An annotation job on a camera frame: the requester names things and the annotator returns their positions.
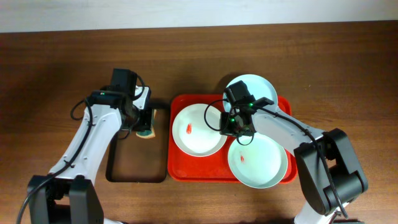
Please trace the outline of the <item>pale blue plate top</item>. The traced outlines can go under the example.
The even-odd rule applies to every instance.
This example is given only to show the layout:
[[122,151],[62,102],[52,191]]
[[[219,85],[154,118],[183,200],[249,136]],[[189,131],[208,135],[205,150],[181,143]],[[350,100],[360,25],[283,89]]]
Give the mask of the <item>pale blue plate top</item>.
[[272,112],[276,112],[277,110],[276,108],[278,107],[279,101],[275,88],[268,80],[266,80],[263,77],[260,77],[259,75],[245,74],[232,79],[227,84],[227,87],[239,81],[243,81],[245,83],[249,93],[253,95],[256,100],[262,97],[272,100],[274,104],[265,106],[264,108]]

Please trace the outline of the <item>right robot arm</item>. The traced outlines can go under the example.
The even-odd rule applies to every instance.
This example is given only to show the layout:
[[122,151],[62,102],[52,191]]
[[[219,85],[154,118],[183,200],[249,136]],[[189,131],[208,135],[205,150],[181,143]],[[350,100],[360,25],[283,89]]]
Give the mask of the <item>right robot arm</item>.
[[230,109],[221,115],[222,134],[250,140],[261,134],[295,157],[306,202],[293,223],[333,223],[348,217],[346,206],[367,191],[368,180],[344,131],[308,126],[265,97],[225,100]]

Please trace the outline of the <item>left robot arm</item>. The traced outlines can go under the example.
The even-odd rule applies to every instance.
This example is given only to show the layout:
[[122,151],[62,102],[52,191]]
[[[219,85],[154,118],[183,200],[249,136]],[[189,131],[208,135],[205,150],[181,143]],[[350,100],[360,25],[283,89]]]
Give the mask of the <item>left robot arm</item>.
[[150,88],[95,90],[67,150],[47,175],[31,178],[22,209],[32,223],[111,223],[95,191],[95,179],[108,145],[119,131],[146,131],[152,111]]

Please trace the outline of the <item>white plate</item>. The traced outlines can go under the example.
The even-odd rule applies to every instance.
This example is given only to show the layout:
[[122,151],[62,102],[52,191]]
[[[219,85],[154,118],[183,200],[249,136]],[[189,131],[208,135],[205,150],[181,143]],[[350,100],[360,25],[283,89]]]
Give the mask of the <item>white plate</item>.
[[227,137],[214,131],[220,129],[221,111],[214,106],[198,103],[181,110],[172,123],[172,137],[178,148],[194,157],[207,157],[218,152],[226,143]]

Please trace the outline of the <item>pale blue plate bottom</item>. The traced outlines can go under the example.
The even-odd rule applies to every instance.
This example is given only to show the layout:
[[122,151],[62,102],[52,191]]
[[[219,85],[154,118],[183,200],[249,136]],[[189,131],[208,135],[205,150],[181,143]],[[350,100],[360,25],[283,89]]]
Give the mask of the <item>pale blue plate bottom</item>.
[[285,149],[259,133],[234,140],[228,149],[228,165],[235,178],[255,189],[277,185],[284,178],[288,163]]

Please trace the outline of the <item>green and yellow sponge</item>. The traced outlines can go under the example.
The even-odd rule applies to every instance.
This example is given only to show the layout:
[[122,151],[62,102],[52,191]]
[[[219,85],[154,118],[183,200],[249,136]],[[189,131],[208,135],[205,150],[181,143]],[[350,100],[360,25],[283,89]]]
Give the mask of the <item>green and yellow sponge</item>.
[[153,109],[151,113],[150,129],[137,131],[136,136],[142,139],[151,139],[155,137],[154,123],[157,110]]

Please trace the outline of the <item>pale blue plate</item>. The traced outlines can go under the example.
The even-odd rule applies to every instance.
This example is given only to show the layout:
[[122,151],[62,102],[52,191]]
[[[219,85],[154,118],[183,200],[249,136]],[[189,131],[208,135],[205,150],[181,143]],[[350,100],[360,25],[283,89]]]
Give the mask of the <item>pale blue plate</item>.
[[284,178],[288,163],[285,149],[259,133],[234,140],[228,149],[228,165],[235,178],[255,189],[277,185]]
[[227,87],[239,81],[243,81],[245,83],[249,93],[253,95],[256,100],[262,97],[272,100],[274,104],[265,106],[264,108],[272,112],[276,112],[277,110],[276,108],[278,107],[279,101],[275,88],[268,80],[266,80],[263,77],[260,77],[259,75],[245,74],[232,79],[227,84]]

